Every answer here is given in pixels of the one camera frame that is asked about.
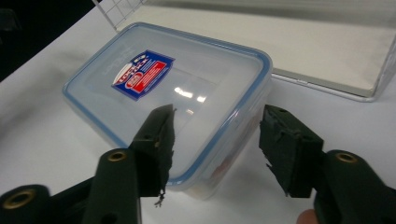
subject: brass screw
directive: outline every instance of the brass screw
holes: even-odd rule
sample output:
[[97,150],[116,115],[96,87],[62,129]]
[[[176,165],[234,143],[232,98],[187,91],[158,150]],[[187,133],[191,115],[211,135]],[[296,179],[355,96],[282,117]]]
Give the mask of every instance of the brass screw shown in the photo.
[[349,162],[349,163],[355,163],[358,161],[356,157],[352,156],[351,154],[340,152],[335,154],[335,157],[337,157],[338,160],[344,161],[344,162]]
[[126,153],[123,151],[116,151],[116,152],[111,153],[107,157],[107,159],[109,161],[122,161],[122,160],[126,159]]
[[35,197],[34,189],[24,189],[7,198],[3,203],[5,209],[16,209],[28,204]]

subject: transparent container lid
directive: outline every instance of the transparent container lid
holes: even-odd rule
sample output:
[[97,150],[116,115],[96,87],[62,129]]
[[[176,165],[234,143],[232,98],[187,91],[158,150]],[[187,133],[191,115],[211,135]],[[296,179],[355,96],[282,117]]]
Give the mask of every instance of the transparent container lid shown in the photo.
[[[173,60],[166,75],[138,99],[114,88],[128,64],[148,51]],[[118,147],[130,145],[152,109],[173,104],[176,142],[170,178],[183,179],[208,159],[229,120],[271,69],[270,58],[261,51],[135,23],[80,68],[65,84],[64,95]]]

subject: red and blue label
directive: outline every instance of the red and blue label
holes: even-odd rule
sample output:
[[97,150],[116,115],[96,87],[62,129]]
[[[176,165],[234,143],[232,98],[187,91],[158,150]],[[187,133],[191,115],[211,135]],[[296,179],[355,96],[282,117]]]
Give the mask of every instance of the red and blue label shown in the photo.
[[137,101],[165,78],[174,60],[146,50],[125,64],[114,79],[112,87]]

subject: plastic food container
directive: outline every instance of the plastic food container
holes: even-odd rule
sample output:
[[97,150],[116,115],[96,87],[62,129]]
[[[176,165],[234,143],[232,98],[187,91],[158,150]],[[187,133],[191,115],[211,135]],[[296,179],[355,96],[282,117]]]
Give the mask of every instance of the plastic food container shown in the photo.
[[173,104],[168,189],[210,196],[259,125],[272,62],[262,51],[146,23],[125,28],[64,86],[70,105],[114,147]]

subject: white table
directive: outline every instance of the white table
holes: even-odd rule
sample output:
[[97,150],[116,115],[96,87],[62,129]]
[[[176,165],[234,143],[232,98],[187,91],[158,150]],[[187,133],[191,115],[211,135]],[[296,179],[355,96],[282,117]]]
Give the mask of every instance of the white table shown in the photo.
[[[28,184],[55,194],[94,174],[111,147],[66,104],[62,86],[114,35],[94,9],[0,83],[0,194]],[[396,79],[368,104],[274,80],[268,104],[289,110],[325,139],[325,151],[360,155],[396,187]],[[285,197],[265,163],[256,132],[212,198],[170,191],[160,209],[156,198],[142,199],[143,222],[295,223],[312,199]]]

